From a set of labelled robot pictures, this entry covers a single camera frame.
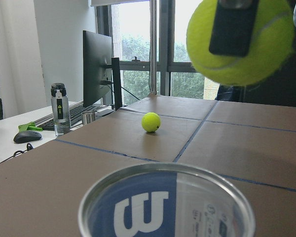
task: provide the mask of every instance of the brown cardboard surface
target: brown cardboard surface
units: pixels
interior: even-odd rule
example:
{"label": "brown cardboard surface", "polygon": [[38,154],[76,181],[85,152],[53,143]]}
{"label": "brown cardboard surface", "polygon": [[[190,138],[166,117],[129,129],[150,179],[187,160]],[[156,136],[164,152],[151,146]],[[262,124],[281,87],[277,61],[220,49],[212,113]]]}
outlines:
{"label": "brown cardboard surface", "polygon": [[256,216],[256,237],[296,236],[296,193],[229,180],[248,199]]}
{"label": "brown cardboard surface", "polygon": [[296,108],[219,101],[207,120],[296,131]]}
{"label": "brown cardboard surface", "polygon": [[147,133],[141,125],[143,114],[119,110],[96,120],[59,140],[131,157],[173,161],[201,123],[199,120],[160,116],[161,126]]}
{"label": "brown cardboard surface", "polygon": [[51,141],[0,164],[0,237],[78,237],[79,203],[101,177],[140,160]]}
{"label": "brown cardboard surface", "polygon": [[215,100],[150,95],[122,109],[141,113],[155,112],[159,115],[186,119],[204,119],[216,102]]}
{"label": "brown cardboard surface", "polygon": [[179,162],[296,189],[296,132],[205,122]]}

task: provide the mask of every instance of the computer mouse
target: computer mouse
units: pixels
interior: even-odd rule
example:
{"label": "computer mouse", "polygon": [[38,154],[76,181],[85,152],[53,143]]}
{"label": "computer mouse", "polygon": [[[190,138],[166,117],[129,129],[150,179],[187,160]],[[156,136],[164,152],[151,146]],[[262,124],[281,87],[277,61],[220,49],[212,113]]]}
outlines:
{"label": "computer mouse", "polygon": [[16,134],[15,137],[13,138],[13,141],[19,144],[19,143],[37,141],[40,139],[41,139],[41,134],[39,132],[26,130]]}

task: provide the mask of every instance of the water bottle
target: water bottle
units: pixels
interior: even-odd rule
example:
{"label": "water bottle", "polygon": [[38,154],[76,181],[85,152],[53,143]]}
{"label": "water bottle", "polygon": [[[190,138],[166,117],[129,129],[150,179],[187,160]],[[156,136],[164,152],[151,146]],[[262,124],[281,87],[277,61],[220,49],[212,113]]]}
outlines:
{"label": "water bottle", "polygon": [[70,114],[66,88],[63,83],[51,85],[51,107],[53,109],[56,136],[70,131]]}

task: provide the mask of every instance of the window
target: window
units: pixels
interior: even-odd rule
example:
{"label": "window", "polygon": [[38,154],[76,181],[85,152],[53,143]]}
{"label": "window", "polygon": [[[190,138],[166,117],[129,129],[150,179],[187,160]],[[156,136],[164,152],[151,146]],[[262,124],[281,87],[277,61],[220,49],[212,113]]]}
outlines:
{"label": "window", "polygon": [[[219,84],[197,73],[186,51],[186,29],[201,0],[157,0],[157,93],[179,97],[214,99]],[[98,23],[113,38],[114,56],[119,57],[122,86],[139,99],[149,90],[150,9],[149,1],[111,5]],[[123,103],[137,99],[123,91]]]}

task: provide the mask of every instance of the yellow tennis ball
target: yellow tennis ball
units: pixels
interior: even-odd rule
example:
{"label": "yellow tennis ball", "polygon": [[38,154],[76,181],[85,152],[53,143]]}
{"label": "yellow tennis ball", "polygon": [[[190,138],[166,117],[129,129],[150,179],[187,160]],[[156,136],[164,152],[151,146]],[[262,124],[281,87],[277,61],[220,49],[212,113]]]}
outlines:
{"label": "yellow tennis ball", "polygon": [[186,47],[194,68],[224,85],[249,85],[272,75],[293,52],[293,14],[287,0],[260,0],[246,57],[209,52],[217,0],[203,0],[187,28]]}
{"label": "yellow tennis ball", "polygon": [[161,125],[161,120],[158,114],[150,112],[143,116],[142,127],[147,132],[155,132]]}

